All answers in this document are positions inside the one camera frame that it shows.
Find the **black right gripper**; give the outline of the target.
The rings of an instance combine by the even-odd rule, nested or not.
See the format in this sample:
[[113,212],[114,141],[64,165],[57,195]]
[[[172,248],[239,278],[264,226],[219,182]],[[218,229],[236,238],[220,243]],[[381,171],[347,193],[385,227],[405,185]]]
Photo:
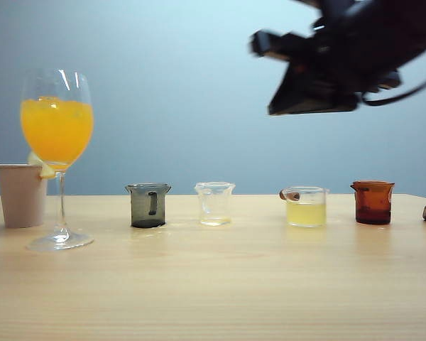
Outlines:
[[289,66],[268,105],[271,116],[350,112],[358,106],[359,95],[391,90],[401,84],[393,68],[383,72],[364,70],[364,61],[350,57],[344,39],[329,36],[303,38],[285,35]]

